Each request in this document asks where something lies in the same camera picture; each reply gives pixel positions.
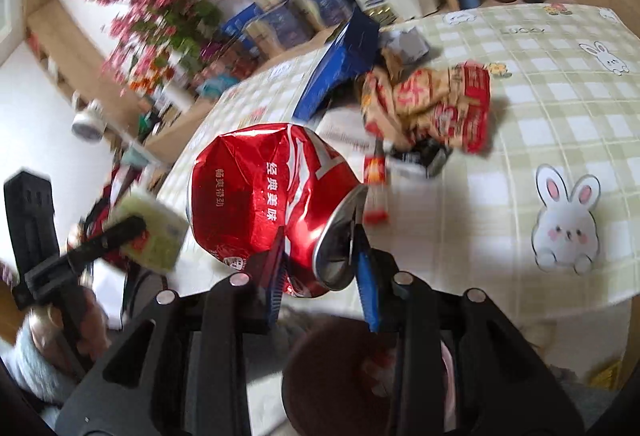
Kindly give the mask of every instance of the black handle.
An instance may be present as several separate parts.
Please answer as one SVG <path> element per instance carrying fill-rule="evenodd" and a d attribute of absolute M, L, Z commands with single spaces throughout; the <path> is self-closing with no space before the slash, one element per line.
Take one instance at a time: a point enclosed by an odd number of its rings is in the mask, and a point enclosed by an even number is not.
<path fill-rule="evenodd" d="M 63 330 L 58 343 L 71 365 L 73 374 L 78 380 L 82 380 L 94 365 L 88 355 L 78 352 L 78 342 L 82 340 L 80 326 L 88 310 L 84 289 L 75 283 L 65 285 L 56 294 L 52 305 L 62 313 Z"/>
<path fill-rule="evenodd" d="M 388 434 L 436 436 L 443 432 L 446 393 L 436 293 L 408 272 L 397 273 L 392 286 L 406 306 L 406 322 L 396 363 L 397 417 Z"/>

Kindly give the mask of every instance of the gray sleeve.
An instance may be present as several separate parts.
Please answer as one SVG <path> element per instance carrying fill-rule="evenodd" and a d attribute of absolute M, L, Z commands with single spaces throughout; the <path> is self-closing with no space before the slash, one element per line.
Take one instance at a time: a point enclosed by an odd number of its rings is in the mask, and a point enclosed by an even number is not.
<path fill-rule="evenodd" d="M 15 383 L 44 402 L 62 404 L 76 387 L 70 377 L 40 355 L 33 343 L 28 317 L 18 332 L 15 346 L 1 358 Z"/>

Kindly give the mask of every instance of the can lid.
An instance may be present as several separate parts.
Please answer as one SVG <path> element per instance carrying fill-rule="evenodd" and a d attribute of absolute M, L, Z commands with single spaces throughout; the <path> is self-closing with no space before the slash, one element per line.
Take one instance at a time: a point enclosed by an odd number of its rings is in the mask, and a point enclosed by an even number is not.
<path fill-rule="evenodd" d="M 313 253 L 316 279 L 329 290 L 342 290 L 353 280 L 353 230 L 362 223 L 368 187 L 354 187 L 335 208 Z"/>

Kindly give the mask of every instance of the person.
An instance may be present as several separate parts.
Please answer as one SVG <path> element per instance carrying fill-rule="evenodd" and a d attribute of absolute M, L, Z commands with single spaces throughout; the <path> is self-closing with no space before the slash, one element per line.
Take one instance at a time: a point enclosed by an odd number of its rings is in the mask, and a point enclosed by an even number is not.
<path fill-rule="evenodd" d="M 11 268 L 0 263 L 0 286 L 12 288 L 16 276 Z M 96 361 L 108 349 L 106 316 L 86 288 L 87 308 L 80 324 L 81 340 L 78 352 Z M 4 367 L 23 391 L 25 398 L 53 428 L 60 407 L 71 395 L 77 383 L 68 358 L 60 346 L 53 327 L 62 327 L 62 315 L 55 308 L 34 309 L 18 330 L 15 345 L 0 355 Z"/>
<path fill-rule="evenodd" d="M 17 284 L 17 277 L 2 262 L 0 272 L 3 281 L 0 288 L 8 292 Z M 95 362 L 109 348 L 110 340 L 105 313 L 93 291 L 85 289 L 84 292 L 87 309 L 80 324 L 82 338 L 78 342 L 78 352 L 89 355 Z M 15 345 L 0 354 L 25 399 L 52 429 L 60 408 L 78 385 L 65 352 L 53 336 L 51 327 L 61 327 L 61 317 L 52 307 L 31 311 L 17 333 Z M 278 323 L 268 337 L 245 334 L 243 352 L 247 383 L 281 371 L 293 344 L 325 317 L 283 307 Z"/>

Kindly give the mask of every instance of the hand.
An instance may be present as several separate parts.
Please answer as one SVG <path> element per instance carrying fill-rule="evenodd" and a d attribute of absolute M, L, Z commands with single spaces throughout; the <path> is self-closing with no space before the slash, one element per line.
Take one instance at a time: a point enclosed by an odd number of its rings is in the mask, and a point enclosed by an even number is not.
<path fill-rule="evenodd" d="M 0 261 L 0 275 L 2 275 L 2 281 L 4 281 L 5 285 L 10 289 L 18 284 L 18 278 L 14 274 L 14 271 L 8 264 L 3 263 L 2 261 Z"/>
<path fill-rule="evenodd" d="M 87 310 L 80 323 L 82 339 L 78 341 L 78 352 L 89 355 L 96 361 L 109 348 L 107 338 L 106 315 L 98 305 L 94 292 L 85 288 Z M 60 371 L 71 374 L 72 367 L 58 342 L 60 330 L 63 328 L 62 314 L 57 308 L 49 306 L 31 315 L 29 326 L 33 342 L 40 354 Z"/>

